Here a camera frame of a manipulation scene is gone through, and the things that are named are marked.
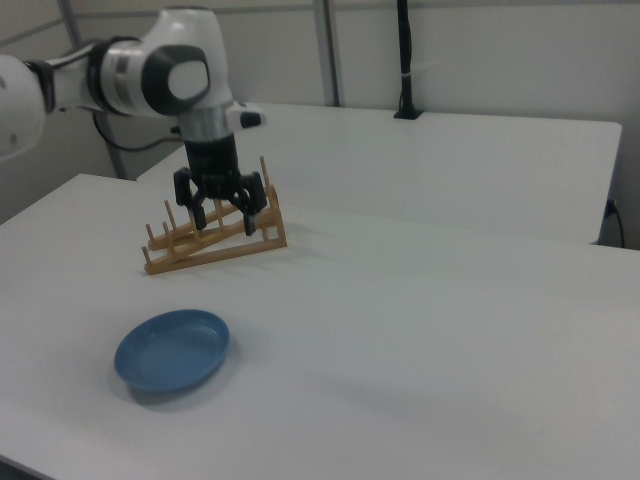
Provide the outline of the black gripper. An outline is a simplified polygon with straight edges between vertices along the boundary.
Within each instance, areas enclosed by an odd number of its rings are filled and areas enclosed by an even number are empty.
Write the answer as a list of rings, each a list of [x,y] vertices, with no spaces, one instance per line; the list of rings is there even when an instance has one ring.
[[[240,175],[235,137],[226,136],[211,142],[186,142],[189,169],[173,175],[176,203],[188,209],[196,229],[207,226],[202,206],[204,198],[229,200],[243,216],[244,231],[256,231],[256,218],[266,207],[266,195],[258,172]],[[191,181],[197,187],[191,190]]]

